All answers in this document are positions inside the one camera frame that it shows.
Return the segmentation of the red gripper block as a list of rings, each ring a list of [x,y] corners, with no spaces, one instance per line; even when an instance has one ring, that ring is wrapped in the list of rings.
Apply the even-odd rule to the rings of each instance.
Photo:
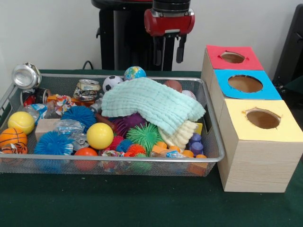
[[[186,12],[157,12],[147,9],[144,13],[146,32],[153,36],[153,63],[160,66],[163,54],[163,36],[177,34],[180,36],[177,48],[176,62],[181,63],[184,58],[185,43],[195,24],[195,14],[192,9]]]

